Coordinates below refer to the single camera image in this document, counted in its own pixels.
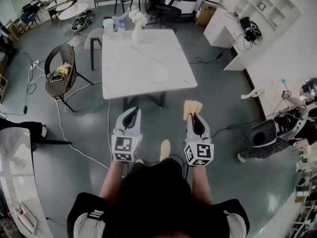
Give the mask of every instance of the tiled floor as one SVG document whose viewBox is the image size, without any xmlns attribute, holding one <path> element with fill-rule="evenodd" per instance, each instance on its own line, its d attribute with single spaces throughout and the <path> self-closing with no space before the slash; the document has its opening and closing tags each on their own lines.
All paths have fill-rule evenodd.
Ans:
<svg viewBox="0 0 317 238">
<path fill-rule="evenodd" d="M 89 29 L 100 28 L 104 16 L 113 15 L 113 5 L 98 7 L 95 22 Z M 203 29 L 193 23 L 180 23 L 176 36 L 188 61 L 200 56 L 203 60 L 214 59 L 222 49 L 211 47 L 203 36 Z M 67 25 L 60 28 L 54 20 L 29 31 L 18 43 L 20 52 L 27 52 L 32 60 L 44 60 L 50 51 L 68 38 Z M 95 53 L 95 71 L 90 70 L 90 52 L 84 50 L 86 36 L 80 35 L 81 45 L 75 48 L 77 70 L 92 80 L 101 80 L 101 52 Z M 233 123 L 244 123 L 259 117 L 253 99 L 241 100 L 240 96 L 250 91 L 242 72 L 223 71 L 232 59 L 226 53 L 211 64 L 192 64 L 191 68 L 198 87 L 188 90 L 171 91 L 166 96 L 164 109 L 143 99 L 142 109 L 143 142 L 139 157 L 147 161 L 157 161 L 160 143 L 168 138 L 172 152 L 183 156 L 185 123 L 182 121 L 185 100 L 203 103 L 201 115 L 208 122 L 211 133 Z M 30 62 L 25 55 L 17 55 L 6 70 L 8 89 L 0 110 L 21 113 L 24 106 L 27 71 Z M 34 78 L 42 72 L 36 69 Z M 87 83 L 77 78 L 70 94 Z M 77 111 L 64 111 L 59 103 L 61 124 L 65 137 L 83 153 L 109 165 L 110 155 L 107 142 L 107 112 L 109 101 L 102 97 L 102 85 L 89 86 L 71 96 L 67 102 Z M 27 99 L 28 113 L 25 116 L 9 116 L 19 121 L 40 121 L 47 125 L 49 139 L 62 139 L 58 110 L 45 92 L 45 78 L 37 81 L 37 89 Z M 111 103 L 110 130 L 121 114 L 122 100 Z M 282 152 L 265 160 L 248 160 L 240 164 L 236 152 L 243 147 L 243 135 L 253 126 L 248 124 L 234 130 L 219 133 L 214 139 L 214 160 L 208 166 L 208 177 L 216 202 L 238 198 L 246 209 L 250 222 L 250 237 L 261 229 L 285 203 L 296 184 L 296 152 Z M 66 218 L 75 197 L 80 192 L 98 194 L 107 170 L 85 158 L 69 146 L 38 145 L 34 152 L 34 167 L 37 189 L 44 214 L 50 218 L 49 227 L 54 237 L 66 237 Z M 188 182 L 192 182 L 189 171 Z"/>
</svg>

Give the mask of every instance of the black office chair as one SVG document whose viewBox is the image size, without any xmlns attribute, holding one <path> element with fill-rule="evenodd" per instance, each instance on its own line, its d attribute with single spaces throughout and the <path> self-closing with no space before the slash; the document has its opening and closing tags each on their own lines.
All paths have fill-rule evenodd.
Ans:
<svg viewBox="0 0 317 238">
<path fill-rule="evenodd" d="M 150 20 L 154 20 L 147 25 L 158 24 L 159 28 L 164 25 L 176 32 L 176 28 L 166 22 L 177 20 L 182 13 L 182 10 L 171 5 L 160 3 L 160 1 L 161 0 L 149 0 L 149 2 L 145 4 L 146 13 L 152 16 L 150 17 Z"/>
</svg>

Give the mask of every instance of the flower vase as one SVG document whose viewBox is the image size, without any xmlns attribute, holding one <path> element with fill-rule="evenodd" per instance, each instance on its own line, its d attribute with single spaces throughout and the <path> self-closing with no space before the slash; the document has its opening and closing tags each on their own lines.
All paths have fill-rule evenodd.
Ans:
<svg viewBox="0 0 317 238">
<path fill-rule="evenodd" d="M 135 28 L 132 32 L 131 39 L 134 43 L 141 42 L 141 35 L 142 35 L 142 26 L 139 24 L 135 24 Z"/>
</svg>

